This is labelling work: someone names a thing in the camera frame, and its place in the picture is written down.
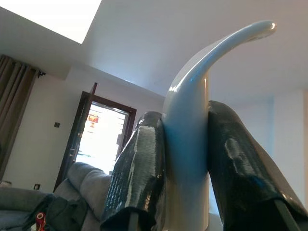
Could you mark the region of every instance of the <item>bright daylight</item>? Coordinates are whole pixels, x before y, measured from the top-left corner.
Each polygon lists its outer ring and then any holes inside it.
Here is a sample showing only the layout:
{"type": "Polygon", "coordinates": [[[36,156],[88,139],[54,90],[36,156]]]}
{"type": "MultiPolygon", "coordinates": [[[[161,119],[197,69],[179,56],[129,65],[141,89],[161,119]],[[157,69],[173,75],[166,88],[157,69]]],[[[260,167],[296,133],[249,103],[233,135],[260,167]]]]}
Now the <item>bright daylight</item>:
{"type": "Polygon", "coordinates": [[[0,0],[0,6],[80,44],[101,0],[0,0]]]}

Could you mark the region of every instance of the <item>curtain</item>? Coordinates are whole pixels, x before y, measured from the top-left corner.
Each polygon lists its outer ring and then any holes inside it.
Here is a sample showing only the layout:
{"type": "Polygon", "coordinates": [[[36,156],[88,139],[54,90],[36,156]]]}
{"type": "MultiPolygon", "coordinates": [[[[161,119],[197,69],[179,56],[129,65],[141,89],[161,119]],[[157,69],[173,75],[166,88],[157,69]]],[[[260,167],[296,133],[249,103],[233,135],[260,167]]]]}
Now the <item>curtain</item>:
{"type": "Polygon", "coordinates": [[[0,180],[38,70],[8,56],[0,57],[0,180]]]}

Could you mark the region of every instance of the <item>open door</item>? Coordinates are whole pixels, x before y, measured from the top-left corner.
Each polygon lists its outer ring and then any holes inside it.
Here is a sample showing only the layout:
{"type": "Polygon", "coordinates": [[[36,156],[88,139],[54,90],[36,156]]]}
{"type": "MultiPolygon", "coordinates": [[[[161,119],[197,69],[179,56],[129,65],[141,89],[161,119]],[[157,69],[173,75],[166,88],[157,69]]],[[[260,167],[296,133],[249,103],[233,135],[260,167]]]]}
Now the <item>open door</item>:
{"type": "Polygon", "coordinates": [[[76,160],[79,151],[80,141],[82,138],[82,133],[85,128],[85,124],[88,118],[92,101],[94,99],[96,88],[97,83],[94,83],[89,95],[81,95],[80,104],[76,112],[73,127],[67,142],[66,150],[62,159],[60,171],[56,184],[54,186],[54,190],[66,178],[67,171],[76,160]]]}

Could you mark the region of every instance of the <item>dark bag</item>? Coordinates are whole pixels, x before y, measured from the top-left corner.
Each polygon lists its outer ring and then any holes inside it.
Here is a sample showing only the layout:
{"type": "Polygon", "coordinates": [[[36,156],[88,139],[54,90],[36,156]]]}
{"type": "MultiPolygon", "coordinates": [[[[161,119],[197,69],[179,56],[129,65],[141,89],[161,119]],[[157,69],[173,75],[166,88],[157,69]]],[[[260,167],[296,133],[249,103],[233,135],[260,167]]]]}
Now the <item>dark bag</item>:
{"type": "Polygon", "coordinates": [[[87,203],[83,199],[67,201],[50,194],[31,212],[23,225],[23,230],[29,229],[35,223],[37,213],[44,212],[46,214],[45,230],[80,231],[87,209],[87,203]]]}

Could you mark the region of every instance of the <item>power outlet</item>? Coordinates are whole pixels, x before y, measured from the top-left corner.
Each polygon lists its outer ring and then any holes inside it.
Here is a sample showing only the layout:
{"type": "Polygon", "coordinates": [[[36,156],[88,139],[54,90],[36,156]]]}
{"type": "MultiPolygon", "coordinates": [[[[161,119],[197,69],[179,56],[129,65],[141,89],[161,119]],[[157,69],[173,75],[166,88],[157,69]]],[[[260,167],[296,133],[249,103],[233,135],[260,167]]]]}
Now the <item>power outlet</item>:
{"type": "Polygon", "coordinates": [[[40,184],[35,184],[33,187],[34,190],[39,190],[39,188],[40,188],[40,184]]]}

